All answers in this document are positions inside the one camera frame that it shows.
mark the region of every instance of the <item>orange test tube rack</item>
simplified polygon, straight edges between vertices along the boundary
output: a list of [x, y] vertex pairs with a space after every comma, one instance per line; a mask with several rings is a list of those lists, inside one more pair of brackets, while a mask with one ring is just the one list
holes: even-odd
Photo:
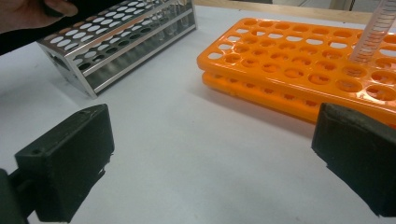
[[362, 30], [246, 18], [197, 59], [203, 82], [316, 122], [320, 104], [344, 105], [396, 128], [396, 35], [367, 64], [348, 60]]

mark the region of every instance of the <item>person's hand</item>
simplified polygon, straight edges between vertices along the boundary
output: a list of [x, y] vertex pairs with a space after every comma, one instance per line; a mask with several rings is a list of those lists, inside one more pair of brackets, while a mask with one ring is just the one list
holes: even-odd
[[0, 0], [0, 34], [44, 27], [61, 19], [46, 15], [43, 4], [66, 17], [78, 13], [76, 6], [65, 0]]

